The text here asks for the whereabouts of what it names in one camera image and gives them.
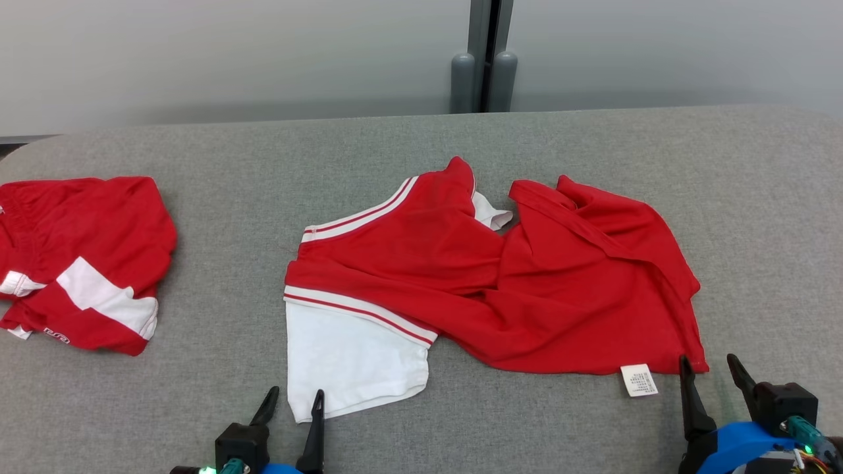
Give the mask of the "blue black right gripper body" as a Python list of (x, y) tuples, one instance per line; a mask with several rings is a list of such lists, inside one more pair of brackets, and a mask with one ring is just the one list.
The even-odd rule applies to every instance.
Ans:
[(793, 438), (768, 434), (757, 423), (730, 423), (690, 443), (678, 474), (732, 474), (771, 451), (792, 451), (800, 446)]

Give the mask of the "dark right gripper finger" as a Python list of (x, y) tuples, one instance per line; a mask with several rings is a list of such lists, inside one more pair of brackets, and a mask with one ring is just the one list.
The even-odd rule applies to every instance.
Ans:
[(678, 358), (678, 374), (680, 375), (684, 438), (688, 443), (693, 443), (696, 439), (716, 431), (717, 424), (707, 414), (699, 399), (699, 393), (695, 387), (695, 372), (686, 355)]
[(735, 387), (741, 391), (748, 410), (757, 410), (758, 402), (755, 395), (755, 380), (747, 372), (746, 367), (744, 367), (744, 364), (741, 363), (737, 355), (727, 354), (726, 362), (728, 363)]

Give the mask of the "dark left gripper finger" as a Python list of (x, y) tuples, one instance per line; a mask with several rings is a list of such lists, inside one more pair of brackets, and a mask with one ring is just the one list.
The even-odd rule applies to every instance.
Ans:
[(325, 451), (325, 393), (316, 392), (311, 410), (310, 429), (303, 454), (298, 457), (296, 470), (301, 474), (324, 474)]
[(266, 393), (261, 405), (257, 408), (256, 413), (251, 418), (250, 427), (268, 428), (277, 409), (277, 402), (280, 395), (280, 387), (272, 386), (268, 393)]

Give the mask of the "red white jersey shirt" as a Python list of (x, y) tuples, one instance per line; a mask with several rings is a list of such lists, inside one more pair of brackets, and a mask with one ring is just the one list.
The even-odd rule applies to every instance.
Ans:
[(404, 401), (440, 336), (491, 368), (708, 372), (701, 285), (645, 202), (561, 175), (515, 180), (499, 210), (455, 157), (361, 212), (306, 227), (284, 278), (287, 402), (296, 423)]

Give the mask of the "red white lettered shorts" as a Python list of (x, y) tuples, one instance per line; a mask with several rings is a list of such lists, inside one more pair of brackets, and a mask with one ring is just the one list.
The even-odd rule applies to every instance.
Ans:
[(157, 289), (177, 228), (153, 179), (0, 185), (0, 330), (138, 356), (155, 333)]

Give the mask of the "grey rounded post foot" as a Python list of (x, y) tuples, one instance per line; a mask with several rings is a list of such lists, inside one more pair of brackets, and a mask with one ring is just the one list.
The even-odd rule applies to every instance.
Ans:
[(502, 51), (494, 57), (489, 72), (488, 112), (510, 111), (517, 68), (518, 58), (514, 52)]
[(475, 101), (475, 57), (468, 52), (455, 55), (450, 64), (449, 113), (473, 113)]

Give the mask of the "dark grey partition post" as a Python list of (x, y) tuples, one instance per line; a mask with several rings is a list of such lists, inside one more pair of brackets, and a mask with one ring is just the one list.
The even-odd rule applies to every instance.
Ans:
[(497, 54), (509, 51), (512, 10), (514, 0), (470, 0), (466, 52), (472, 54), (476, 61), (473, 113), (488, 112), (487, 94), (491, 63)]

